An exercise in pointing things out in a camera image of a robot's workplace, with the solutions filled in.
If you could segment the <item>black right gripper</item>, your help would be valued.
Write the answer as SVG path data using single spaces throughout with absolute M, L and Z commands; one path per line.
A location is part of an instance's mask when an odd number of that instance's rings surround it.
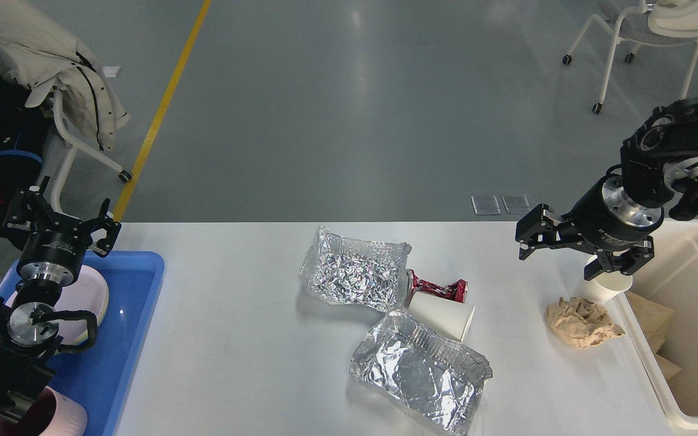
M 559 216 L 540 203 L 521 218 L 515 230 L 519 259 L 544 248 L 571 248 L 597 257 L 585 265 L 585 280 L 603 273 L 632 276 L 654 259 L 650 234 L 663 222 L 665 202 L 662 186 L 643 188 L 634 179 L 624 186 L 622 176 L 603 176 L 569 213 Z

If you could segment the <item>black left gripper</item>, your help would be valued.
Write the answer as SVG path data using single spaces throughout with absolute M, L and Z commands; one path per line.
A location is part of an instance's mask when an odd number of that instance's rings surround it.
M 86 250 L 102 259 L 109 255 L 122 224 L 109 212 L 111 199 L 105 198 L 99 215 L 80 222 L 79 235 L 59 232 L 58 213 L 44 197 L 49 182 L 50 177 L 45 176 L 39 185 L 16 190 L 9 202 L 4 226 L 30 231 L 17 265 L 23 284 L 42 280 L 64 287 L 78 281 Z

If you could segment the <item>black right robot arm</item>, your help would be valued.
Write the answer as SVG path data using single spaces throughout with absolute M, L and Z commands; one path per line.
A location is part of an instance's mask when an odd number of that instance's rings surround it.
M 623 141 L 610 167 L 576 204 L 556 215 L 541 203 L 516 224 L 519 257 L 570 248 L 595 259 L 584 279 L 603 273 L 634 275 L 654 259 L 652 233 L 664 218 L 698 215 L 698 97 L 656 107 Z

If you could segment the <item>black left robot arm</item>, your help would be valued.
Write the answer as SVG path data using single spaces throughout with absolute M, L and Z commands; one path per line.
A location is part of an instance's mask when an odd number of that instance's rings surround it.
M 93 347 L 97 316 L 89 310 L 57 310 L 64 287 L 79 279 L 86 251 L 106 257 L 122 227 L 109 212 L 110 200 L 90 220 L 55 211 L 46 201 L 49 184 L 17 190 L 5 225 L 28 231 L 16 266 L 21 282 L 13 306 L 0 296 L 0 418 L 17 424 L 55 376 L 53 354 Z

